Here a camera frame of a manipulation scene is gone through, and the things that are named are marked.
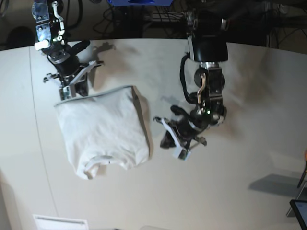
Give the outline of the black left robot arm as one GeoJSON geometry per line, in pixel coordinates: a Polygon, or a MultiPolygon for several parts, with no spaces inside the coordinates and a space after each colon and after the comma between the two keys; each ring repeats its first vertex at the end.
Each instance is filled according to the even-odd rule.
{"type": "Polygon", "coordinates": [[[181,59],[179,79],[185,100],[195,107],[187,112],[177,105],[171,106],[173,114],[181,117],[179,120],[155,117],[157,122],[166,126],[160,142],[163,149],[176,146],[188,149],[193,140],[205,145],[206,140],[200,134],[224,122],[227,115],[222,96],[225,78],[220,63],[228,60],[227,44],[221,33],[228,29],[229,22],[213,12],[197,9],[186,11],[184,21],[189,51],[181,59]],[[187,90],[187,60],[199,65],[194,74],[194,82],[198,86],[195,92],[187,90]]]}

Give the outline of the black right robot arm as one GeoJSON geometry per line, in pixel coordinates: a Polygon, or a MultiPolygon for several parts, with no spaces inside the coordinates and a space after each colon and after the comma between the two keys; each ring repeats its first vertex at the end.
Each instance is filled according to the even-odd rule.
{"type": "Polygon", "coordinates": [[[35,49],[45,55],[57,71],[48,73],[43,82],[56,83],[61,99],[65,100],[76,95],[88,95],[88,72],[93,62],[82,63],[77,56],[90,45],[90,41],[83,40],[73,46],[68,44],[62,9],[61,0],[35,0],[32,5],[32,17],[36,22],[35,49]]]}

